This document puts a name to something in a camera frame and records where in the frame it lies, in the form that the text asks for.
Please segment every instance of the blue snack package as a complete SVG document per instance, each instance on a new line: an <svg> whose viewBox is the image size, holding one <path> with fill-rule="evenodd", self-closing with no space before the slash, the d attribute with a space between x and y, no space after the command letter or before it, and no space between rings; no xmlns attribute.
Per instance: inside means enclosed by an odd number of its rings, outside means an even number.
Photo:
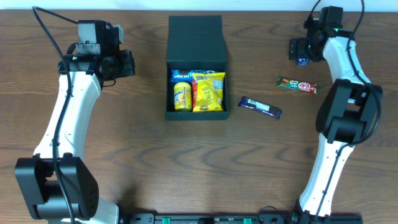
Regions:
<svg viewBox="0 0 398 224"><path fill-rule="evenodd" d="M194 73L209 74L209 73L216 73L216 71L212 71L212 70L179 70L179 69L172 70L172 77L170 79L170 82L192 83Z"/></svg>
<svg viewBox="0 0 398 224"><path fill-rule="evenodd" d="M264 113L276 119L279 119L282 115L282 110L276 108L275 106L270 106L265 103L258 102L256 100L252 100L248 97L243 96L241 102L238 106L244 106L246 108Z"/></svg>
<svg viewBox="0 0 398 224"><path fill-rule="evenodd" d="M304 66L304 65L308 65L310 63L310 60L307 58L298 58L296 59L296 64L298 66Z"/></svg>

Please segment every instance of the red and green candy wrapper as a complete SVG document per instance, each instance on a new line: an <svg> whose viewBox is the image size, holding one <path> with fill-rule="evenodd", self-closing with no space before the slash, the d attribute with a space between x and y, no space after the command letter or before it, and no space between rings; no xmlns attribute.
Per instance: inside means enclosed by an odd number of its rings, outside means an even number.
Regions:
<svg viewBox="0 0 398 224"><path fill-rule="evenodd" d="M308 83L308 82L301 82L298 80L292 80L289 78L284 78L282 76L279 76L279 80L277 82L278 86L284 87L284 88L290 88L293 90L302 90L302 91L307 91L313 94L317 94L319 92L319 85L318 84L313 84L313 83Z"/></svg>

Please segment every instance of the white wall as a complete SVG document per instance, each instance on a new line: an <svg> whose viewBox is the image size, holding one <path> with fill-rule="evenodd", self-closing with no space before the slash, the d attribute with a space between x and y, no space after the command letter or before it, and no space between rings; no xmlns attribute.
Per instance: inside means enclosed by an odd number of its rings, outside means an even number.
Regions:
<svg viewBox="0 0 398 224"><path fill-rule="evenodd" d="M199 11L309 11L317 0L0 0L0 9L133 9ZM360 0L323 0L325 6L360 11ZM365 11L398 12L398 0L365 0Z"/></svg>

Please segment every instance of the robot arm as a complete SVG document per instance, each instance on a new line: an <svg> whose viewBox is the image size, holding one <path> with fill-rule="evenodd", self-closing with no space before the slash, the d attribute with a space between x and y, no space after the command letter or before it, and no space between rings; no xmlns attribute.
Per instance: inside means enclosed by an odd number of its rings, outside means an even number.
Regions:
<svg viewBox="0 0 398 224"><path fill-rule="evenodd" d="M320 133L317 158L299 200L301 213L309 216L330 216L338 179L354 149L351 143L368 132L376 114L374 97L354 74L349 62L346 46L351 31L342 29L342 13L342 8L323 8L319 20L310 16L305 22L307 38L290 41L289 59L326 60L333 80L333 86L317 115L316 126ZM370 83L356 56L355 41L352 40L349 46L359 76ZM381 98L381 88L373 87ZM358 110L348 110L348 104L355 104ZM340 150L346 144L350 146Z"/></svg>
<svg viewBox="0 0 398 224"><path fill-rule="evenodd" d="M78 21L78 37L76 55L70 47L64 56L68 69L62 63L58 65L60 89L49 126L33 158L18 159L16 179L32 218L70 222L59 182L47 180L54 172L52 139L66 99L69 71L72 95L60 127L56 156L65 190L80 223L117 224L119 208L99 197L98 184L84 165L83 146L104 81L134 75L134 60L131 51L119 50L124 40L119 26L105 21Z"/></svg>
<svg viewBox="0 0 398 224"><path fill-rule="evenodd" d="M101 85L97 76L87 75L86 72L70 72L72 79L72 97L69 101L67 112L63 119L60 130L58 155L62 157L65 153L70 153L74 157L79 157L84 162L83 146L85 143L88 122L95 101L100 96ZM55 126L59 118L63 103L65 102L68 80L66 75L61 75L60 89L57 102L51 115L50 123L45 131L44 137L37 146L33 155L40 155L40 158L52 158L52 138Z"/></svg>

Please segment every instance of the yellow can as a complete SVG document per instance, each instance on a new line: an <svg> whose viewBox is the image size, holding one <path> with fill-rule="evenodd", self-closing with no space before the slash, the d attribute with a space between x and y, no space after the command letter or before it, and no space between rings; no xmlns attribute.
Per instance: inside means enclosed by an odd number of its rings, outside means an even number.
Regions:
<svg viewBox="0 0 398 224"><path fill-rule="evenodd" d="M174 109L176 111L192 110L192 89L187 82L179 82L174 86Z"/></svg>

